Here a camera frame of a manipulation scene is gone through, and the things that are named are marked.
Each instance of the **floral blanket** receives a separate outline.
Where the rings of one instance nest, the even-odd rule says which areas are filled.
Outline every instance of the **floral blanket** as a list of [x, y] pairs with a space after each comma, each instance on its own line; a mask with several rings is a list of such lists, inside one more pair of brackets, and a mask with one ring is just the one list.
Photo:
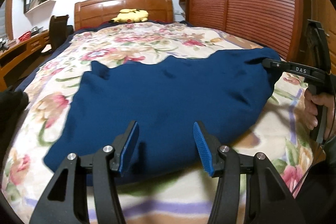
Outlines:
[[[71, 45], [42, 66], [25, 90], [30, 103], [18, 123], [16, 140], [3, 171], [2, 192], [28, 223], [53, 175], [42, 159], [62, 133], [73, 95], [92, 60], [112, 68], [127, 60], [156, 64], [169, 55], [207, 58], [217, 50], [256, 47], [260, 46], [218, 30], [180, 23], [124, 24], [75, 35]], [[256, 124], [232, 144], [239, 153], [264, 152], [290, 190], [313, 157], [302, 119], [306, 87], [303, 79], [284, 73]], [[208, 177], [198, 164], [149, 181], [123, 185], [118, 192], [128, 224], [197, 224], [207, 222], [216, 186], [217, 180]], [[242, 175], [238, 223], [244, 217], [245, 189]], [[95, 207], [92, 190], [88, 192], [93, 224], [97, 223]]]

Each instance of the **red basket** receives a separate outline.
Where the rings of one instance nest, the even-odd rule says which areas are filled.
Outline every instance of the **red basket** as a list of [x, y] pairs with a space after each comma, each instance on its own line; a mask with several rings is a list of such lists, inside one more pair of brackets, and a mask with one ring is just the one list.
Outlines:
[[25, 32], [23, 35], [19, 37], [20, 42], [26, 41], [30, 38], [31, 31]]

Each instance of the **bed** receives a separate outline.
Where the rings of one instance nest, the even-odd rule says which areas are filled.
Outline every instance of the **bed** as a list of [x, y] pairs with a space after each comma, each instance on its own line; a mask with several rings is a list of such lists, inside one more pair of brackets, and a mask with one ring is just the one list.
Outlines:
[[[130, 6], [147, 10], [149, 21], [107, 23], [120, 9]], [[156, 64], [170, 55], [207, 58], [218, 50], [261, 48], [219, 30], [191, 27], [187, 22], [171, 23], [172, 11], [171, 0], [87, 0], [75, 4], [74, 35], [19, 87], [27, 92], [30, 103], [18, 122], [1, 189], [25, 223], [53, 175], [43, 164], [43, 157], [62, 133], [81, 75], [90, 70], [91, 61], [113, 68], [125, 60]], [[284, 73], [256, 124], [231, 144], [246, 155], [264, 152], [290, 190], [313, 159], [313, 144], [303, 123], [306, 87], [302, 78]], [[42, 128], [46, 121], [48, 126]], [[237, 223], [242, 223], [245, 210], [243, 175], [241, 181]], [[206, 223], [216, 186], [217, 180], [196, 164], [162, 177], [122, 185], [118, 193], [128, 224]], [[91, 189], [88, 208], [90, 221], [96, 224]]]

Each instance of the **yellow plush toy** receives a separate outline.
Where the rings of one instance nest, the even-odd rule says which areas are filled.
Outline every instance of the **yellow plush toy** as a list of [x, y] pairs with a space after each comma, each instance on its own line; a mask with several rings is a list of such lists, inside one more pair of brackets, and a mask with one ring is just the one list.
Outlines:
[[120, 14], [112, 18], [114, 22], [145, 22], [148, 19], [148, 12], [145, 10], [137, 10], [137, 9], [122, 9], [120, 10]]

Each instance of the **wooden headboard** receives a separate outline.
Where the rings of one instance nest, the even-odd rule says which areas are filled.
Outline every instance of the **wooden headboard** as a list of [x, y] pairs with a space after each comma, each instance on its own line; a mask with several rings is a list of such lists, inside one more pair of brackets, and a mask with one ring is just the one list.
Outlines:
[[121, 9], [146, 10], [148, 19], [173, 22], [171, 0], [86, 0], [75, 4], [75, 30], [97, 27], [116, 17]]

